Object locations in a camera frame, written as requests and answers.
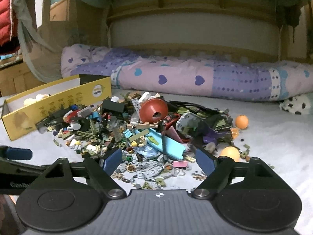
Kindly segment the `far orange ball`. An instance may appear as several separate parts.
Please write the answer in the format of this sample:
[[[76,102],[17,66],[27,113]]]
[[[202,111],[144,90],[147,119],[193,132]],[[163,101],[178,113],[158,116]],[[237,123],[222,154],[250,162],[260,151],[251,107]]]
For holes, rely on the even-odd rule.
[[[239,129],[246,129],[249,125],[249,119],[247,116],[245,115],[239,115],[236,117],[235,119],[235,125],[239,128]]]

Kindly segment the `black-spotted white plush toy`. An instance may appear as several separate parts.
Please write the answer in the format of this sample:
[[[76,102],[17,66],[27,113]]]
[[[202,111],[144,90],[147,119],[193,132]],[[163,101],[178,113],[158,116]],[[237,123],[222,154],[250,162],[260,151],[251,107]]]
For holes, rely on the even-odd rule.
[[[312,92],[284,100],[280,109],[295,115],[312,115]]]

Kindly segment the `red down jacket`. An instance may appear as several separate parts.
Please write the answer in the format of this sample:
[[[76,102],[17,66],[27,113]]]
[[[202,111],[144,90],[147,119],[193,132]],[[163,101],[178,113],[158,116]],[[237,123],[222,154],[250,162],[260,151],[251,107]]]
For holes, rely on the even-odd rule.
[[[1,55],[7,55],[19,50],[17,24],[13,0],[1,0]]]

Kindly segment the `orange ball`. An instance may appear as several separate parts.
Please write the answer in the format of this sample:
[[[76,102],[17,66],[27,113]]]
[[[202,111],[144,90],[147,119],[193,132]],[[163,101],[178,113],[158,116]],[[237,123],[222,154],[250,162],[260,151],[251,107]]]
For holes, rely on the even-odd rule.
[[[239,160],[240,160],[239,150],[236,147],[233,147],[233,146],[225,147],[221,151],[220,156],[226,156],[228,158],[233,159],[235,162],[239,162]]]
[[[239,115],[236,117],[235,119],[235,125],[239,128],[239,129],[246,129],[249,125],[249,119],[247,116],[245,115]]]

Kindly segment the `black rectangular block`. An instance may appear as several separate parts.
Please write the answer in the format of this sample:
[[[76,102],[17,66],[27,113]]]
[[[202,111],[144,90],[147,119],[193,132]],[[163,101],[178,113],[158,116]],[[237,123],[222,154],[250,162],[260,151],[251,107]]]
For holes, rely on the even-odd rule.
[[[104,99],[101,104],[102,112],[117,112],[123,113],[125,111],[125,104],[113,102],[110,99]]]

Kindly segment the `yellow plush toy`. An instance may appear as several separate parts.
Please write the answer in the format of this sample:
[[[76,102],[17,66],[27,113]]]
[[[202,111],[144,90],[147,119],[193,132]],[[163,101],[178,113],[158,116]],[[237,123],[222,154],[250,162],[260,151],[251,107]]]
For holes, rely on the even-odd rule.
[[[50,94],[37,94],[35,98],[27,98],[24,100],[23,105],[29,106],[32,105],[38,101],[41,101],[42,99],[50,97]]]

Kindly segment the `red dome-shaped toy piece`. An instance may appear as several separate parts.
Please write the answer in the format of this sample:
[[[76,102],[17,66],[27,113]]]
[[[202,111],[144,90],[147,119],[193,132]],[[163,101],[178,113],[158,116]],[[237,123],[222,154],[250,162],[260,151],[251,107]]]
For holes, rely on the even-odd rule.
[[[162,99],[151,99],[141,106],[139,116],[144,123],[155,123],[163,120],[168,113],[168,106],[165,101]]]

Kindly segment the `wooden bed frame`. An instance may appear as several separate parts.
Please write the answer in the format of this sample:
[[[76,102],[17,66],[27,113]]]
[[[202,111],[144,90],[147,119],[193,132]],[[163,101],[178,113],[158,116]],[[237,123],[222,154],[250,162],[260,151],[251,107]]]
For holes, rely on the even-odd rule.
[[[234,62],[312,62],[312,0],[78,0],[80,44]],[[1,67],[1,95],[42,85],[23,54]]]

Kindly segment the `yellow cardboard box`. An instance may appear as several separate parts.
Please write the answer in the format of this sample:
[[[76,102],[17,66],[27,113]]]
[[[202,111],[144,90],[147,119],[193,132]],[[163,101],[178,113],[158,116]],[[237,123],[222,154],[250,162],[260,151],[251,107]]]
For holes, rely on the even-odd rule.
[[[50,94],[32,105],[24,106],[27,98]],[[112,95],[107,76],[75,75],[27,90],[4,101],[2,121],[6,133],[14,141],[34,130],[35,124],[62,107],[92,105]]]

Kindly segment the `near orange ball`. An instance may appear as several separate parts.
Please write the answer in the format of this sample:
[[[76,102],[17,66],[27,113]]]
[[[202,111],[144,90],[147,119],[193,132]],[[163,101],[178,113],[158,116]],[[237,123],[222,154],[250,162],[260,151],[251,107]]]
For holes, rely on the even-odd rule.
[[[236,147],[233,147],[233,146],[225,147],[221,151],[220,156],[226,156],[228,158],[233,159],[235,162],[239,162],[239,160],[240,160],[239,150]]]

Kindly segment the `grey studded toy panel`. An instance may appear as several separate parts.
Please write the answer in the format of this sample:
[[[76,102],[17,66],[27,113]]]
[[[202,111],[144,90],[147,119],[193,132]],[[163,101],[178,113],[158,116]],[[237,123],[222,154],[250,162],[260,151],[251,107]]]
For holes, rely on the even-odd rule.
[[[184,113],[176,122],[176,130],[183,133],[184,129],[195,128],[202,118],[192,112]]]

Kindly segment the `grey bed sheet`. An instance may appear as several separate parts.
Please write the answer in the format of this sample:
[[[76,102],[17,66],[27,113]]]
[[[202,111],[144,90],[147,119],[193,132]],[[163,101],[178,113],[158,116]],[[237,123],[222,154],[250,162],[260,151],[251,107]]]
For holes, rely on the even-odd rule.
[[[235,119],[239,115],[248,117],[249,125],[235,139],[235,145],[243,149],[250,146],[250,156],[259,157],[299,195],[302,212],[295,229],[300,234],[312,234],[312,115],[293,115],[280,110],[273,102],[242,102],[212,99],[197,96],[162,94],[166,100],[192,102],[204,107],[229,109]],[[32,165],[49,165],[60,157],[70,162],[82,161],[73,150],[61,143],[53,142],[50,132],[40,134],[34,131],[15,141],[10,141],[1,120],[1,145],[31,149],[33,157],[23,161]],[[189,175],[166,180],[169,189],[189,191],[200,181]]]

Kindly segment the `purple heart-pattern rolled quilt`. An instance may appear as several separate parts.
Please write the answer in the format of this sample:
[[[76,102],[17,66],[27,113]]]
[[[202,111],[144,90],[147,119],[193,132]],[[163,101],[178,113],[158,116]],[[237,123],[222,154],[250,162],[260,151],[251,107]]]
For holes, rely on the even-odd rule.
[[[74,44],[63,49],[60,69],[63,77],[109,76],[117,89],[243,101],[312,101],[312,66],[295,61],[240,64],[209,55],[148,56]]]

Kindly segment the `pink small brick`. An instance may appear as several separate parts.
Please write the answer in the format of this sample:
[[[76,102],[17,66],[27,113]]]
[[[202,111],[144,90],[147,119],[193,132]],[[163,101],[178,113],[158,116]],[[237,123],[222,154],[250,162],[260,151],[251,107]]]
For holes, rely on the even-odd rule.
[[[188,161],[186,160],[174,161],[172,166],[174,168],[186,168],[188,166]]]

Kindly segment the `light blue toy plate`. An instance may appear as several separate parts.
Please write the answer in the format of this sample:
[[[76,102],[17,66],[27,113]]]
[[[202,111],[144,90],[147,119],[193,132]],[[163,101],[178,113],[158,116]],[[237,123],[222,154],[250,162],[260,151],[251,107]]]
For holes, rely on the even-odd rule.
[[[163,152],[163,145],[165,145],[165,153],[168,157],[175,160],[182,160],[183,153],[185,152],[185,145],[178,143],[174,139],[171,139],[167,136],[162,136],[156,130],[149,128],[149,133],[145,133],[143,136],[146,138],[147,143],[158,150]]]

